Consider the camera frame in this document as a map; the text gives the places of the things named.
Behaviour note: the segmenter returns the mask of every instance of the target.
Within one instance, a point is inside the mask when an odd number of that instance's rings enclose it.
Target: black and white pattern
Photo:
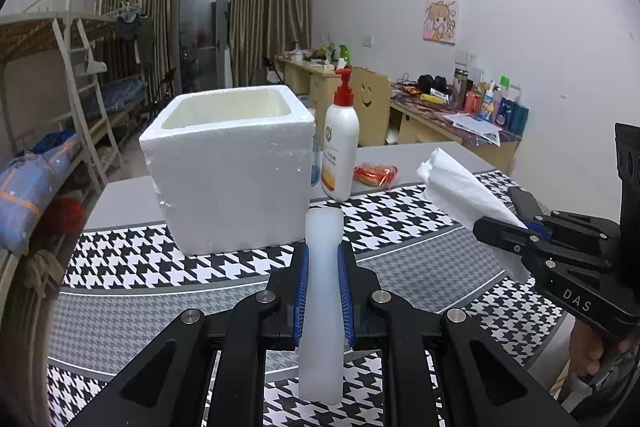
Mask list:
[[[502,203],[511,204],[511,198],[507,195],[507,191],[509,187],[517,187],[518,184],[506,174],[502,174],[500,171],[483,172],[482,174],[476,174],[476,178],[482,185],[492,191],[494,196]]]
[[[478,179],[498,197],[514,183],[499,171]],[[312,206],[339,206],[344,239],[354,253],[396,245],[453,225],[437,206],[422,199],[421,184],[395,187]],[[212,283],[267,275],[289,266],[294,245],[185,257],[167,225],[159,223],[119,230],[83,232],[62,285],[78,289],[136,289]]]
[[[431,383],[438,412],[442,403],[438,392],[433,361],[427,353]],[[53,427],[65,427],[78,414],[106,382],[74,375],[54,365],[47,369],[49,413]],[[298,398],[298,379],[290,378],[267,383],[264,386],[264,427],[295,426],[345,426],[382,427],[382,359],[376,354],[367,355],[344,364],[343,398],[340,404],[327,406]],[[202,419],[206,427],[211,403],[211,391]],[[438,415],[440,427],[443,418]]]
[[[521,365],[525,365],[564,312],[533,291],[535,279],[520,284],[503,279],[465,310]]]
[[[47,396],[52,427],[65,427],[98,392],[107,385],[94,378],[81,377],[47,365]]]

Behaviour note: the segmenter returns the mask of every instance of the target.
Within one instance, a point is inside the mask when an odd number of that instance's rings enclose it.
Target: bottle label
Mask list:
[[[324,151],[322,151],[322,184],[331,192],[335,190],[335,154],[338,152],[329,144],[331,142],[331,127],[324,129]]]

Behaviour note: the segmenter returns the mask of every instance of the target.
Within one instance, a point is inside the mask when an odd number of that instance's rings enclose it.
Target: electrical outlet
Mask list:
[[[466,52],[466,64],[470,68],[478,67],[478,54],[475,52]]]
[[[466,66],[466,51],[456,48],[456,64]]]

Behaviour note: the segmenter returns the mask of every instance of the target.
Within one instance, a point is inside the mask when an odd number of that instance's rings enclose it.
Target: paper sheet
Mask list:
[[[484,216],[526,228],[471,172],[440,148],[418,168],[417,174],[426,185],[425,199],[466,229],[473,230],[474,223]],[[487,248],[512,279],[527,282],[530,272],[520,262],[519,255],[495,247]]]
[[[471,115],[462,113],[450,114],[444,118],[449,120],[453,124],[453,127],[477,134],[500,147],[500,128],[497,125],[484,120],[476,120],[476,118]]]

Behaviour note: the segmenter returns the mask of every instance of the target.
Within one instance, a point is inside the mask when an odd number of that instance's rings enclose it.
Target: table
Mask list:
[[[277,57],[276,61],[279,65],[284,66],[284,83],[295,94],[309,94],[313,79],[322,81],[328,78],[335,78],[338,83],[340,81],[340,76],[335,74],[334,70],[325,71],[322,64],[311,66],[309,61],[294,62],[284,57]]]
[[[311,62],[294,62],[278,57],[284,65],[284,83],[295,94],[308,94],[308,107],[316,111],[316,129],[324,129],[324,115],[334,103],[334,93],[340,85],[340,76],[333,71],[324,71],[322,66],[310,66]],[[318,134],[320,144],[324,142],[324,133]]]
[[[380,192],[356,183],[352,198],[339,204],[316,185],[312,206],[346,210],[345,238],[356,262],[375,270],[383,287],[422,309],[464,308],[532,373],[536,366],[545,369],[537,378],[551,385],[566,362],[570,321],[533,294],[531,282],[505,279],[468,230],[420,197],[415,170],[437,146],[506,200],[513,185],[507,176],[461,145],[443,142],[358,149],[358,162],[398,166],[394,188]],[[291,245],[282,245],[185,258],[162,220],[150,177],[109,184],[67,268],[52,319],[47,375],[53,425],[64,425],[183,309],[213,313],[231,308],[265,288],[270,272],[287,266],[292,251]],[[560,356],[549,371],[549,363],[541,360],[551,348]],[[295,354],[268,352],[265,425],[284,425],[307,410],[295,397],[296,375]],[[368,376],[359,380],[361,375]],[[382,410],[375,404],[382,395],[371,383],[380,376],[376,353],[347,352],[350,391],[333,412],[335,418],[366,410],[369,421],[380,421]],[[287,414],[283,404],[290,405]]]
[[[513,156],[520,144],[520,137],[506,130],[500,131],[500,147],[497,147],[479,136],[453,127],[444,116],[455,111],[446,106],[423,102],[417,96],[408,95],[399,84],[392,84],[391,93],[391,110],[397,111],[400,115],[392,114],[390,119],[401,119],[398,143],[452,140],[473,151],[502,172],[511,172]]]

